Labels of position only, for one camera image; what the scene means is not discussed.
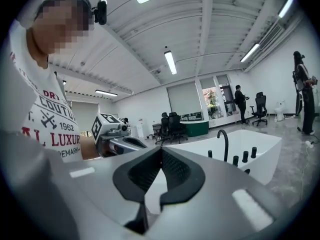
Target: roller blind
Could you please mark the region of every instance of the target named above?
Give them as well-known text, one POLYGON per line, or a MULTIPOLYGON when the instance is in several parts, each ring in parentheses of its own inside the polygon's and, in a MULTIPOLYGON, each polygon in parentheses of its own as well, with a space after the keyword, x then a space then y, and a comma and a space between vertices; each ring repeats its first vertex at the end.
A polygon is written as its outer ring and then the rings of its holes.
POLYGON ((230 85, 226 74, 219 75, 216 78, 218 80, 219 85, 228 85, 228 86, 230 85))
POLYGON ((80 132, 91 131, 98 109, 99 105, 95 103, 72 102, 72 112, 80 132))
POLYGON ((167 91, 172 112, 185 115, 202 111, 195 82, 169 87, 167 91))
POLYGON ((216 87, 214 79, 212 77, 206 78, 206 79, 201 79, 200 83, 201 83, 202 89, 208 89, 208 88, 216 87))

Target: black pants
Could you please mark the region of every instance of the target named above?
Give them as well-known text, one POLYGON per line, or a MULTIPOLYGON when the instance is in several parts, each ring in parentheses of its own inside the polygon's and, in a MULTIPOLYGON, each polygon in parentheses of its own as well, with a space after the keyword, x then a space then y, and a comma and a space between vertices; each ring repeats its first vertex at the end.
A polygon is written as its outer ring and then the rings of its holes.
POLYGON ((243 124, 245 124, 246 123, 245 113, 247 109, 246 103, 245 102, 239 103, 238 107, 240 109, 241 121, 243 124))
POLYGON ((312 124, 315 119, 315 100, 312 89, 302 90, 302 97, 304 102, 304 118, 302 131, 306 134, 312 132, 312 124))

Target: window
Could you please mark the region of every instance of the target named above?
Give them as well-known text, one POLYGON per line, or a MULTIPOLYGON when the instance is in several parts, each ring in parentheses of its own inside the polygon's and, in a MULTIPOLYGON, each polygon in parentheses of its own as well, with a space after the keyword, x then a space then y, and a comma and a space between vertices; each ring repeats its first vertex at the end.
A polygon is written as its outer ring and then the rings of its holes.
POLYGON ((83 130, 83 131, 80 131, 80 136, 84 136, 84 137, 92 137, 93 135, 92 135, 92 133, 91 133, 91 131, 89 131, 89 130, 83 130))
POLYGON ((234 103, 234 96, 232 94, 232 90, 227 78, 227 75, 219 75, 216 77, 219 82, 220 91, 224 101, 224 107, 226 111, 226 115, 232 116, 236 109, 236 105, 234 103))
POLYGON ((72 102, 72 112, 80 131, 90 131, 98 114, 97 103, 72 102))
POLYGON ((209 119, 218 119, 223 118, 224 114, 221 111, 217 89, 212 77, 201 79, 200 80, 202 86, 202 92, 206 104, 206 108, 208 110, 209 119))
POLYGON ((172 112, 176 112, 178 115, 186 115, 202 111, 194 81, 168 87, 167 91, 172 112))

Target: black faucet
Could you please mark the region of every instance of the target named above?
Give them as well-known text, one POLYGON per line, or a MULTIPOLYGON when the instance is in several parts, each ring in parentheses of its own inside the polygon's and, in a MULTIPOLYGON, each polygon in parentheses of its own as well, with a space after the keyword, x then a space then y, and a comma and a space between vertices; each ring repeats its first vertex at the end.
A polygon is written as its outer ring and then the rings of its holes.
POLYGON ((227 161, 228 160, 228 150, 229 150, 229 140, 228 140, 228 136, 227 136, 227 133, 225 130, 219 130, 218 131, 218 135, 217 135, 217 138, 219 139, 220 138, 220 134, 223 134, 224 136, 224 158, 223 158, 223 161, 227 161))

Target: person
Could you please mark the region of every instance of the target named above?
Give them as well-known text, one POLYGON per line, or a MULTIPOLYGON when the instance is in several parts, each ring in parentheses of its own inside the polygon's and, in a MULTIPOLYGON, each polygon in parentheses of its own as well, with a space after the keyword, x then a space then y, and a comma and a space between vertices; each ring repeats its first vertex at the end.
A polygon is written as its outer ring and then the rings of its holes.
POLYGON ((309 72, 304 65, 303 57, 300 52, 293 53, 294 58, 294 73, 302 80, 302 98, 304 102, 304 118, 302 133, 306 135, 314 135, 312 125, 315 119, 315 100, 312 86, 316 85, 316 81, 309 76, 309 72))
POLYGON ((125 124, 126 126, 130 127, 130 125, 129 125, 129 120, 128 120, 127 117, 122 118, 121 121, 124 122, 124 124, 125 124))
POLYGON ((235 87, 235 101, 236 104, 238 105, 239 109, 240 109, 240 115, 241 115, 241 124, 243 125, 248 125, 248 122, 245 119, 245 112, 247 109, 247 105, 246 105, 246 96, 242 94, 241 92, 241 86, 237 85, 235 87))
POLYGON ((0 130, 20 132, 64 162, 97 158, 93 138, 80 136, 62 80, 48 57, 93 25, 89 0, 45 0, 28 29, 14 21, 0 54, 0 130))

